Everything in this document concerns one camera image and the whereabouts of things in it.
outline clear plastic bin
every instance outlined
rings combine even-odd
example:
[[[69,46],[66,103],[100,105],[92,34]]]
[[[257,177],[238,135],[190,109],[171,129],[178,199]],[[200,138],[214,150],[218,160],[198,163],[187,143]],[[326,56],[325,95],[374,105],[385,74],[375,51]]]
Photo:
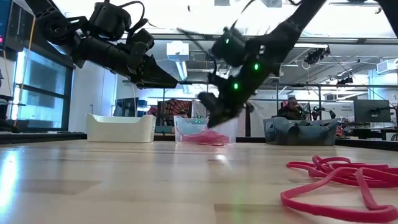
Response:
[[[231,144],[236,142],[238,119],[207,128],[208,119],[174,116],[175,142],[196,144]]]

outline pink rubber band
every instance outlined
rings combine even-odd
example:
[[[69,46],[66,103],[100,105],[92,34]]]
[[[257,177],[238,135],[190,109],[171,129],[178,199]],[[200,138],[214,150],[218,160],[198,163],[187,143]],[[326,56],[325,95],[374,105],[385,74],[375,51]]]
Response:
[[[182,136],[182,142],[212,146],[224,146],[229,143],[228,136],[218,134],[216,131],[209,129],[197,134],[182,134],[177,127],[175,130]]]
[[[319,156],[313,156],[312,161],[313,164],[309,162],[287,163],[289,168],[305,169],[310,177],[322,179],[312,184],[282,192],[280,200],[284,206],[313,215],[349,222],[384,223],[398,219],[398,209],[393,205],[378,205],[370,191],[370,188],[398,187],[398,168],[389,168],[388,165],[351,163],[349,159],[344,157],[322,159]],[[360,211],[324,205],[310,205],[291,199],[320,188],[331,181],[358,186],[368,210]]]

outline wooden table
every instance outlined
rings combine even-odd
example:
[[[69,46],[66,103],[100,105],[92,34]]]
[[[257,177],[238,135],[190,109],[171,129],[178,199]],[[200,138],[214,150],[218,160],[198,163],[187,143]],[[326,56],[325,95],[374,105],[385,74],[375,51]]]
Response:
[[[397,152],[348,147],[8,145],[0,148],[0,223],[345,223],[280,206],[281,191],[313,181],[285,163],[315,154],[398,166]],[[398,206],[398,190],[373,193],[378,202]],[[363,208],[357,188],[338,184],[298,200]]]

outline person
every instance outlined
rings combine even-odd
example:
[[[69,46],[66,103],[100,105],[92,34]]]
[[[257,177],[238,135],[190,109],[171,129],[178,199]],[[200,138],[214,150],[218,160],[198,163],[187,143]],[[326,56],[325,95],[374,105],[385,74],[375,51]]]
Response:
[[[278,117],[283,117],[288,120],[301,120],[302,117],[302,110],[300,105],[297,103],[297,100],[294,96],[289,97],[287,100],[288,103],[283,108],[279,109]]]

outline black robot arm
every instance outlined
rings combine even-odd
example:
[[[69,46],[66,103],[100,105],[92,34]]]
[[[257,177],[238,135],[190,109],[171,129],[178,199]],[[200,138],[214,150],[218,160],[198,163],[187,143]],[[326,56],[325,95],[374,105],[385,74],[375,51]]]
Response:
[[[35,14],[36,26],[43,36],[59,52],[71,56],[78,67],[88,60],[128,77],[139,88],[176,87],[177,80],[156,64],[153,55],[146,54],[154,46],[153,36],[145,29],[135,33],[148,22],[143,16],[130,28],[129,13],[108,0],[95,4],[89,20],[84,16],[66,18],[52,0],[26,0],[26,3]],[[126,43],[112,43],[125,32],[128,32]]]
[[[210,111],[208,126],[213,127],[239,116],[243,104],[270,75],[279,75],[282,62],[294,48],[302,31],[317,14],[326,0],[301,0],[296,11],[280,23],[270,34],[246,40],[236,29],[225,29],[214,43],[211,53],[232,67],[240,67],[235,77],[215,78],[219,96],[200,93],[199,99]],[[377,0],[386,14],[394,32],[398,34],[398,1]]]

